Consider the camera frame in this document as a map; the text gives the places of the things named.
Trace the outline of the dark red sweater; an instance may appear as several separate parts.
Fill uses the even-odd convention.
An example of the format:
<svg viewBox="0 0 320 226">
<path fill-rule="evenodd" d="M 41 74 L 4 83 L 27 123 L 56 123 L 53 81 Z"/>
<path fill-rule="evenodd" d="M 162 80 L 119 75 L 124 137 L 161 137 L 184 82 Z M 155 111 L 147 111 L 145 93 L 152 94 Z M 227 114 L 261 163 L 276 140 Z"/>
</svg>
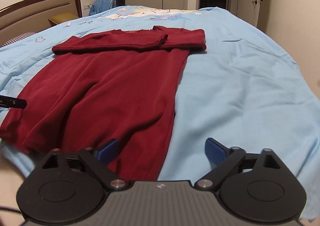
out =
<svg viewBox="0 0 320 226">
<path fill-rule="evenodd" d="M 126 180 L 156 180 L 168 152 L 175 95 L 191 53 L 206 49 L 202 29 L 154 26 L 70 37 L 24 87 L 1 138 L 21 152 L 75 153 L 114 139 L 109 169 Z"/>
</svg>

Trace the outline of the blue clothes pile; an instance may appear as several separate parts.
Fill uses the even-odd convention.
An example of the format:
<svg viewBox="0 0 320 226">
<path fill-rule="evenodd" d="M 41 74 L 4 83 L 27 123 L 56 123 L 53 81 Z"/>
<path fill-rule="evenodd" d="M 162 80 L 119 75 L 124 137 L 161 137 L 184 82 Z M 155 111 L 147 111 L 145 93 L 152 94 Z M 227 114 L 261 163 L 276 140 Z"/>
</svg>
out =
<svg viewBox="0 0 320 226">
<path fill-rule="evenodd" d="M 116 0 L 96 0 L 90 7 L 89 15 L 95 15 L 117 6 Z"/>
</svg>

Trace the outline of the checkered pillow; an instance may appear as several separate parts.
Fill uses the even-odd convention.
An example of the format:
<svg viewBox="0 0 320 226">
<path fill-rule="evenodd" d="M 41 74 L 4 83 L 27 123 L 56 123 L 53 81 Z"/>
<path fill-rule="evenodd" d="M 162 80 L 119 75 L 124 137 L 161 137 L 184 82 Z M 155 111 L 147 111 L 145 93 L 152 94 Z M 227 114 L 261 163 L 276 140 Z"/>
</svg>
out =
<svg viewBox="0 0 320 226">
<path fill-rule="evenodd" d="M 15 42 L 18 42 L 20 40 L 23 40 L 25 38 L 31 37 L 34 34 L 36 34 L 36 33 L 35 32 L 26 32 L 26 33 L 20 34 L 16 37 L 11 38 L 8 41 L 6 41 L 3 45 L 1 45 L 1 47 L 5 47 L 5 46 L 8 46 L 8 45 L 13 44 Z"/>
</svg>

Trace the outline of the light blue bed cover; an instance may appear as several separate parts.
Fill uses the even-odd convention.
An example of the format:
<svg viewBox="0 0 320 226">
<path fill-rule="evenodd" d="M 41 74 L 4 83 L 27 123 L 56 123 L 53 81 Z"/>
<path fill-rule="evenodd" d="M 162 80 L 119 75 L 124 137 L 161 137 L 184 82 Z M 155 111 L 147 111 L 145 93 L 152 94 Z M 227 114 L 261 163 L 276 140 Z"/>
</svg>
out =
<svg viewBox="0 0 320 226">
<path fill-rule="evenodd" d="M 156 25 L 202 29 L 204 53 L 189 56 L 161 180 L 195 182 L 209 171 L 204 142 L 215 138 L 249 152 L 273 149 L 307 193 L 302 217 L 319 216 L 319 99 L 293 58 L 266 34 L 227 10 L 122 6 L 76 19 L 1 48 L 1 94 L 16 97 L 71 36 Z"/>
</svg>

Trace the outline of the brown padded headboard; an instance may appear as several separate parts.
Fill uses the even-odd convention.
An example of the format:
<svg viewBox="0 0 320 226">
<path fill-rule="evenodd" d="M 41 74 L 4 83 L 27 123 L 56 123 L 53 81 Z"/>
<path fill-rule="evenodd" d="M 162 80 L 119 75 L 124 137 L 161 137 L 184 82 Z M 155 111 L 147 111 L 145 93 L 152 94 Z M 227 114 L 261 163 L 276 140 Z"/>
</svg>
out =
<svg viewBox="0 0 320 226">
<path fill-rule="evenodd" d="M 81 0 L 23 0 L 1 9 L 1 44 L 25 34 L 38 33 L 55 24 L 51 19 L 69 13 L 81 18 Z"/>
</svg>

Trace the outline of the yellow pillow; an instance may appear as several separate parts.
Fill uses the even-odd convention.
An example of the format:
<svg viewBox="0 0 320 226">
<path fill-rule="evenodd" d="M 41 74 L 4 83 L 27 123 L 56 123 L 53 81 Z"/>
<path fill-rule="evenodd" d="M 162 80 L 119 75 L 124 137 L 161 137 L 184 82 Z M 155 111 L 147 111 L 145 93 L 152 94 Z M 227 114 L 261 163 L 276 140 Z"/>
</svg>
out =
<svg viewBox="0 0 320 226">
<path fill-rule="evenodd" d="M 65 13 L 61 13 L 61 14 L 58 14 L 58 15 L 55 15 L 53 17 L 48 18 L 48 21 L 53 26 L 53 25 L 58 25 L 61 23 L 69 22 L 74 19 L 79 19 L 79 17 L 77 15 L 70 13 L 70 12 L 65 12 Z"/>
</svg>

